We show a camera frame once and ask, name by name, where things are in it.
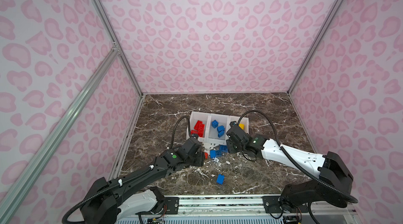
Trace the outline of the blue lego brick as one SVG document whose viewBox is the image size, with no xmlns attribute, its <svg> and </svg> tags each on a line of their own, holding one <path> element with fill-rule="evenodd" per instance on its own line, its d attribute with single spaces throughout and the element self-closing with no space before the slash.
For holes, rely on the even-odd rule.
<svg viewBox="0 0 403 224">
<path fill-rule="evenodd" d="M 224 179 L 225 179 L 224 175 L 219 174 L 219 175 L 217 176 L 216 183 L 222 185 L 222 184 L 224 183 Z"/>
<path fill-rule="evenodd" d="M 210 151 L 210 156 L 211 156 L 212 159 L 217 158 L 217 151 L 216 150 L 211 150 Z"/>
<path fill-rule="evenodd" d="M 211 126 L 212 126 L 213 128 L 217 128 L 217 127 L 218 127 L 218 122 L 217 122 L 216 120 L 213 120 L 213 121 L 211 122 Z"/>
<path fill-rule="evenodd" d="M 223 125 L 217 127 L 218 138 L 221 138 L 225 134 L 225 127 Z"/>
<path fill-rule="evenodd" d="M 219 151 L 221 153 L 227 153 L 228 152 L 228 148 L 226 145 L 219 145 Z"/>
</svg>

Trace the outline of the long red lego brick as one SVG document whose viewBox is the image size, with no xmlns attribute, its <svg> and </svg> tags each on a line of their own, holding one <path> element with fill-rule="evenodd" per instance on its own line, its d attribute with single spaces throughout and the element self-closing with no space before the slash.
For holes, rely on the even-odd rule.
<svg viewBox="0 0 403 224">
<path fill-rule="evenodd" d="M 197 121 L 194 128 L 191 130 L 191 135 L 197 134 L 199 137 L 204 137 L 205 124 L 202 121 Z"/>
</svg>

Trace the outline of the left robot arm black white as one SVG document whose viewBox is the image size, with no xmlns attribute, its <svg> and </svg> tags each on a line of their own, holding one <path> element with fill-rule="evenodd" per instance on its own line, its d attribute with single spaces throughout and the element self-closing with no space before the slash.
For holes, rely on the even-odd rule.
<svg viewBox="0 0 403 224">
<path fill-rule="evenodd" d="M 79 207 L 85 224 L 114 224 L 120 206 L 132 195 L 150 184 L 166 178 L 190 166 L 202 167 L 205 154 L 202 143 L 189 138 L 183 145 L 167 149 L 157 156 L 153 163 L 128 175 L 107 181 L 104 177 L 96 180 L 87 192 L 85 203 Z"/>
</svg>

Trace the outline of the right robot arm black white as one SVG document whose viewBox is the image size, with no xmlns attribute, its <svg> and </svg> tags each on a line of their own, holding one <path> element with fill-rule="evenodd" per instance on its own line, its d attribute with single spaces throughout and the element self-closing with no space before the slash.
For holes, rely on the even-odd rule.
<svg viewBox="0 0 403 224">
<path fill-rule="evenodd" d="M 346 208 L 351 202 L 353 175 L 338 154 L 315 154 L 280 145 L 263 135 L 252 137 L 235 121 L 229 124 L 226 135 L 229 153 L 242 153 L 251 161 L 274 161 L 295 168 L 310 178 L 307 182 L 284 187 L 277 204 L 282 210 L 293 211 L 313 202 Z"/>
</svg>

